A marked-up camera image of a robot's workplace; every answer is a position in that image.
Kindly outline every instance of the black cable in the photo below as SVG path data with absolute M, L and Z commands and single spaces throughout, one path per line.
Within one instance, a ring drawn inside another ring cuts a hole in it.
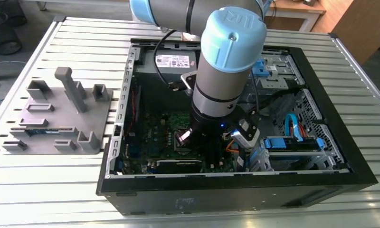
M 273 6 L 274 6 L 274 9 L 273 9 L 273 12 L 272 12 L 272 20 L 270 20 L 270 26 L 273 24 L 273 21 L 274 21 L 274 18 L 276 18 L 276 15 L 277 15 L 277 4 L 276 4 L 276 0 L 273 1 Z
M 286 94 L 294 94 L 297 92 L 300 92 L 301 89 L 306 88 L 306 86 L 300 85 L 294 88 L 290 88 L 288 90 L 281 90 L 276 93 L 272 94 L 272 96 L 269 96 L 260 104 L 258 104 L 258 109 L 262 110 L 265 107 L 268 107 L 276 100 L 277 98 L 282 97 Z M 248 113 L 250 113 L 252 111 L 256 110 L 256 107 L 250 108 L 250 110 L 248 111 Z
M 165 36 L 161 38 L 161 40 L 158 41 L 158 43 L 156 44 L 156 47 L 154 47 L 154 51 L 153 51 L 153 67 L 154 67 L 154 70 L 156 70 L 156 73 L 158 75 L 158 78 L 160 80 L 164 82 L 164 84 L 168 86 L 169 88 L 169 84 L 162 76 L 162 74 L 160 73 L 160 70 L 158 70 L 158 67 L 157 67 L 157 64 L 156 64 L 156 55 L 157 55 L 157 49 L 161 45 L 161 43 L 164 42 L 164 40 L 176 32 L 176 30 L 172 30 L 168 32 L 168 34 L 165 34 Z
M 257 94 L 257 85 L 256 85 L 256 81 L 254 81 L 253 72 L 250 72 L 250 78 L 252 78 L 254 97 L 256 97 L 256 112 L 258 112 L 258 94 Z

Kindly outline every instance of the motherboard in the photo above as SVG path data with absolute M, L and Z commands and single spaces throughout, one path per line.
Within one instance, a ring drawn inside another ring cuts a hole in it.
M 222 138 L 209 146 L 178 145 L 174 134 L 188 125 L 188 112 L 145 113 L 141 126 L 126 136 L 116 170 L 124 174 L 233 172 L 233 154 L 225 152 Z

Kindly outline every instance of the floor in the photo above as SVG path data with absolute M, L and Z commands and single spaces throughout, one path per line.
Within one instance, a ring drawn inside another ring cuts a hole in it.
M 21 5 L 27 23 L 15 28 L 15 33 L 21 39 L 23 48 L 14 55 L 6 57 L 0 56 L 0 61 L 27 61 L 54 15 L 101 19 L 132 19 L 128 3 L 121 3 L 120 7 L 47 3 L 46 11 L 39 11 L 35 3 L 30 1 L 21 1 Z M 19 63 L 0 65 L 0 100 L 5 97 L 13 85 L 22 65 L 23 64 Z M 380 52 L 374 53 L 372 58 L 362 65 L 362 69 L 380 89 Z
M 21 1 L 21 6 L 27 23 L 15 28 L 15 33 L 23 47 L 18 53 L 10 56 L 0 56 L 0 62 L 26 62 L 29 60 L 54 15 L 65 15 L 80 18 L 132 20 L 129 5 L 126 2 L 121 2 L 120 7 L 84 4 L 60 4 L 50 2 L 46 4 L 46 11 L 39 11 L 35 3 L 31 1 Z M 22 70 L 22 67 L 23 64 L 19 63 L 0 64 L 0 100 L 5 97 L 15 77 Z

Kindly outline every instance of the white label sticker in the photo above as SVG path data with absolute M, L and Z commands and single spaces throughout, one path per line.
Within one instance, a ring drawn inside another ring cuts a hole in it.
M 190 60 L 189 56 L 157 55 L 156 65 L 157 67 L 168 67 L 168 68 L 189 68 L 190 67 L 189 60 Z
M 274 67 L 274 66 L 266 66 L 265 69 L 266 69 L 266 70 L 276 70 L 276 67 Z
M 236 159 L 236 162 L 240 164 L 240 166 L 242 167 L 242 159 L 241 157 L 238 156 L 238 158 Z

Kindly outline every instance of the metal frame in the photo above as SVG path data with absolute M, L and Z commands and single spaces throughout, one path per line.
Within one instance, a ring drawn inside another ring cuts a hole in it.
M 368 88 L 370 89 L 373 95 L 376 98 L 380 99 L 380 90 L 377 89 L 376 85 L 373 84 L 372 80 L 369 79 L 366 73 L 364 72 L 364 70 L 361 69 L 358 63 L 356 62 L 353 56 L 350 55 L 346 47 L 342 45 L 342 42 L 338 38 L 333 38 L 332 39 L 336 46 L 338 47 L 338 49 L 341 50 L 341 54 L 345 56 L 348 62 L 350 63 L 352 68 L 354 69 L 354 72 L 357 73 L 357 75 L 361 78 L 361 81 L 364 82 L 364 84 L 368 86 Z
M 42 42 L 47 51 L 37 51 L 39 56 L 31 56 L 29 64 L 33 66 L 25 68 L 31 70 L 25 70 L 27 75 L 23 81 L 30 77 L 49 81 L 50 77 L 45 75 L 53 72 L 49 67 L 57 63 L 58 57 L 69 57 L 62 59 L 62 63 L 70 64 L 73 78 L 82 79 L 89 86 L 92 83 L 105 83 L 113 88 L 113 99 L 118 98 L 116 88 L 121 86 L 124 73 L 124 66 L 121 68 L 118 64 L 126 58 L 121 50 L 129 47 L 130 38 L 154 39 L 164 34 L 152 25 L 133 21 L 66 18 L 64 24 L 66 26 L 61 26 L 54 39 L 46 42 L 45 35 Z M 180 34 L 173 34 L 170 39 L 178 40 Z M 269 30 L 265 41 L 266 45 L 302 49 L 378 184 L 358 192 L 344 193 L 304 209 L 121 216 L 106 200 L 94 194 L 102 154 L 9 156 L 1 150 L 0 226 L 81 227 L 96 224 L 113 227 L 124 224 L 128 227 L 154 228 L 328 228 L 330 222 L 340 227 L 380 228 L 380 100 L 373 97 L 372 87 L 366 89 L 358 73 L 345 60 L 346 51 L 337 48 L 326 34 Z M 106 59 L 117 62 L 100 65 L 97 54 L 112 55 L 113 58 Z M 6 112 L 5 107 L 17 108 L 15 103 L 21 100 L 15 97 L 23 96 L 18 87 L 23 89 L 23 83 L 14 84 L 3 108 L 0 108 L 0 134 L 6 134 L 9 124 L 5 121 L 11 119 L 10 109 Z M 109 113 L 109 121 L 114 121 L 114 114 Z M 110 135 L 112 132 L 112 125 L 106 125 L 105 133 Z

